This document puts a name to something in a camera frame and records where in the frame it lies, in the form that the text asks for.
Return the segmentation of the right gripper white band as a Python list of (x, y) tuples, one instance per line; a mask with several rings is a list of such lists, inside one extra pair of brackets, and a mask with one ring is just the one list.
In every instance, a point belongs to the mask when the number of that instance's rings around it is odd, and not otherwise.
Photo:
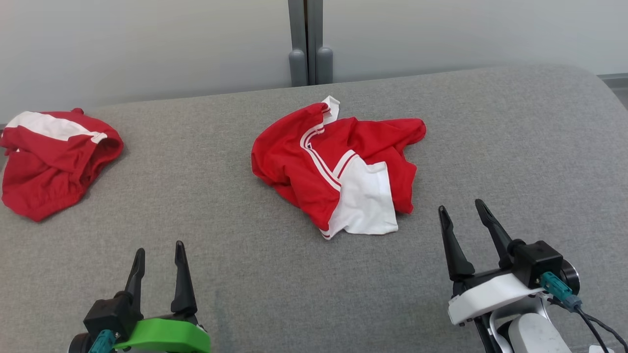
[[(481, 199), (475, 200), (478, 216), (482, 224), (488, 229), (494, 247), (498, 253), (500, 269), (512, 267), (511, 255), (508, 246), (512, 242), (498, 219), (493, 216), (488, 206)], [(515, 277), (507, 273), (498, 275), (488, 281), (466, 289), (464, 279), (475, 274), (475, 268), (469, 262), (454, 234), (454, 225), (444, 205), (438, 208), (441, 224), (442, 240), (449, 279), (453, 282), (452, 297), (448, 302), (447, 313), (453, 325), (466, 322), (468, 319), (498, 310), (530, 295), (541, 293), (541, 288), (528, 288)]]

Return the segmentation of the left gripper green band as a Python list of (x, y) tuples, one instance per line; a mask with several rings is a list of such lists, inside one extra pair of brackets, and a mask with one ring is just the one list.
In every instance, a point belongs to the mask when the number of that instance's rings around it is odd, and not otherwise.
[(210, 335), (197, 319), (197, 300), (191, 281), (184, 243), (176, 242), (177, 267), (171, 313), (145, 318), (141, 312), (141, 282), (145, 271), (145, 250), (135, 252), (125, 292), (132, 312), (139, 317), (127, 340), (114, 344), (117, 352), (132, 350), (153, 353), (210, 353)]

